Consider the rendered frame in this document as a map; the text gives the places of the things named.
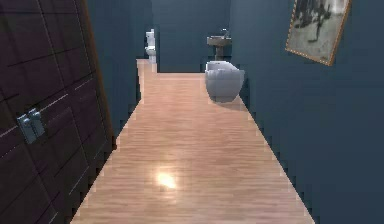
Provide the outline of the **grey bucket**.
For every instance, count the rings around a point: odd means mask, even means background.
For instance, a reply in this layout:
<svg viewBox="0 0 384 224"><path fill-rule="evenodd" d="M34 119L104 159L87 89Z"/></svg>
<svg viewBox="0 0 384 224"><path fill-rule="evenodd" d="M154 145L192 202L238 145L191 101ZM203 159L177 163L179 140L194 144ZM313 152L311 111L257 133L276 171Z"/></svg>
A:
<svg viewBox="0 0 384 224"><path fill-rule="evenodd" d="M206 91L214 102L232 102L242 89L245 71L227 61L209 61L206 63Z"/></svg>

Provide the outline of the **dark brown panelled room door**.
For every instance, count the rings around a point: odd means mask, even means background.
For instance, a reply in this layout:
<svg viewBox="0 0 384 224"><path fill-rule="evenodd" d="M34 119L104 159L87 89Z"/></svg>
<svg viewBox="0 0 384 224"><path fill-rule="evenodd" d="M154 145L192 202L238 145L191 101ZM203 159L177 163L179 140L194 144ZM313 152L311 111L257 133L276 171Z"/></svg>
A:
<svg viewBox="0 0 384 224"><path fill-rule="evenodd" d="M33 108L45 132L27 144ZM0 224L70 224L109 128L86 0L0 0Z"/></svg>

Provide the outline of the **brown pedestal sink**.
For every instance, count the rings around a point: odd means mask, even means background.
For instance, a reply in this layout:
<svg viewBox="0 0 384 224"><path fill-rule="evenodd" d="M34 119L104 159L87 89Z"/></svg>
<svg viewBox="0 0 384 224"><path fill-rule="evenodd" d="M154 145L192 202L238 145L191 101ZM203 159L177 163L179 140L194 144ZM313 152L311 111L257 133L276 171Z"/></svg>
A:
<svg viewBox="0 0 384 224"><path fill-rule="evenodd" d="M224 48L232 44L230 31L226 28L221 30L221 35L211 35L207 37L207 44L215 48L215 60L222 61L224 58Z"/></svg>

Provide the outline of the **gold framed wall picture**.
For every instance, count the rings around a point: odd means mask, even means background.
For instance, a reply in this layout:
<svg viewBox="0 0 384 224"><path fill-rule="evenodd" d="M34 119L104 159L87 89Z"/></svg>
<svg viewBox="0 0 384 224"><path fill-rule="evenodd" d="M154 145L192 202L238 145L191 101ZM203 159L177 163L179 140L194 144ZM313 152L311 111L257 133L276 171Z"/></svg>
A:
<svg viewBox="0 0 384 224"><path fill-rule="evenodd" d="M352 0L294 0L285 50L332 66Z"/></svg>

